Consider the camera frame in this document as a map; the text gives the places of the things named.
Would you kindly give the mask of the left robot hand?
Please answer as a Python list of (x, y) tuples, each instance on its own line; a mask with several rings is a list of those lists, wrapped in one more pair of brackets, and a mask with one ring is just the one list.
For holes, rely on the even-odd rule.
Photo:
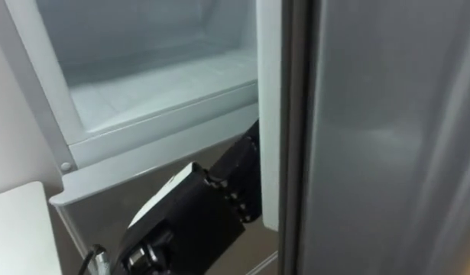
[(136, 213), (114, 274), (204, 274), (262, 214), (259, 124), (209, 169), (188, 163)]

